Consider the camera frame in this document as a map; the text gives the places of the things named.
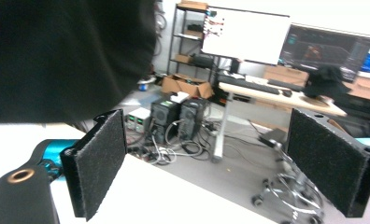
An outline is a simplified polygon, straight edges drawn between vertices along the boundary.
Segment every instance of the gray floor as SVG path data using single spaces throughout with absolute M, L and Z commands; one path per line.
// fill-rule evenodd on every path
M 149 108 L 150 102 L 157 99 L 158 95 L 158 89 L 153 88 L 145 92 L 135 91 L 118 107 L 123 108 L 125 113 L 140 106 Z M 213 105 L 212 111 L 217 118 L 222 115 L 222 109 L 221 106 Z M 176 162 L 166 166 L 158 165 L 158 167 L 277 223 L 290 220 L 291 209 L 272 194 L 265 197 L 261 206 L 255 207 L 250 202 L 250 198 L 263 189 L 263 180 L 282 170 L 280 163 L 275 162 L 278 157 L 276 151 L 259 143 L 258 132 L 248 125 L 246 120 L 231 118 L 226 130 L 228 135 L 244 139 L 248 143 L 225 138 L 224 157 L 221 162 L 213 163 L 189 157 L 178 157 Z M 370 200 L 363 218 L 345 218 L 328 202 L 325 202 L 324 214 L 323 221 L 328 224 L 370 224 Z M 308 216 L 300 215 L 297 223 L 309 223 L 307 219 Z M 241 220 L 241 217 L 234 217 L 234 222 L 237 222 L 236 220 Z

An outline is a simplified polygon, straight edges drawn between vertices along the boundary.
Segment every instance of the desk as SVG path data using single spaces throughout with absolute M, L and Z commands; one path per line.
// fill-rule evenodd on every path
M 263 84 L 264 82 L 267 83 L 267 80 L 262 78 L 255 78 L 258 83 Z M 346 116 L 346 112 L 337 107 L 334 104 L 328 104 L 327 106 L 323 105 L 313 105 L 311 103 L 308 103 L 307 101 L 303 100 L 303 97 L 305 97 L 301 92 L 292 92 L 291 97 L 286 97 L 283 95 L 275 95 L 272 93 L 264 92 L 264 91 L 256 91 L 251 90 L 243 87 L 238 87 L 235 85 L 231 85 L 228 83 L 220 83 L 220 88 L 224 91 L 227 91 L 228 97 L 226 99 L 226 107 L 225 111 L 223 113 L 222 123 L 221 123 L 221 129 L 217 135 L 216 142 L 215 142 L 215 149 L 214 149 L 214 157 L 213 161 L 219 161 L 222 159 L 222 153 L 223 153 L 223 134 L 224 129 L 226 125 L 226 120 L 229 116 L 229 111 L 231 104 L 233 103 L 233 97 L 234 94 L 241 94 L 245 96 L 249 96 L 261 101 L 266 101 L 270 103 L 274 103 L 277 105 L 285 105 L 288 107 L 302 107 L 306 109 L 310 109 L 316 112 L 320 112 L 323 114 L 330 114 L 335 116 Z
M 26 162 L 44 139 L 78 139 L 70 126 L 0 125 L 0 176 Z M 76 218 L 65 181 L 50 184 L 61 223 Z M 262 223 L 274 224 L 250 210 L 201 189 L 158 167 L 127 155 L 97 214 L 88 223 Z

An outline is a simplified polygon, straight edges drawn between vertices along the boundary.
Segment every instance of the computer tower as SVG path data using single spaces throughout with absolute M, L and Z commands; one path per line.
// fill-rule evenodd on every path
M 152 130 L 156 143 L 165 142 L 165 134 L 167 129 L 167 139 L 170 140 L 178 133 L 178 126 L 171 125 L 174 121 L 179 120 L 180 104 L 170 101 L 167 98 L 159 99 L 151 104 Z
M 205 114 L 207 100 L 189 99 L 182 103 L 179 119 L 178 136 L 182 140 L 191 140 L 199 132 Z

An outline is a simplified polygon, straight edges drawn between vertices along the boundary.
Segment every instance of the black foam pad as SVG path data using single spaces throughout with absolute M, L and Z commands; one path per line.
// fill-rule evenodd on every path
M 76 217 L 92 218 L 127 153 L 122 110 L 98 117 L 97 124 L 60 154 Z
M 287 153 L 346 217 L 362 217 L 370 196 L 370 147 L 328 123 L 293 109 Z

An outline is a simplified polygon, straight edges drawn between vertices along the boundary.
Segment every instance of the monitor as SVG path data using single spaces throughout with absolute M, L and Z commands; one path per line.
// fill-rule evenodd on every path
M 208 7 L 201 51 L 246 62 L 276 65 L 290 25 L 290 16 L 287 15 Z
M 279 64 L 308 73 L 321 65 L 340 68 L 353 82 L 370 50 L 370 35 L 293 23 L 282 47 Z

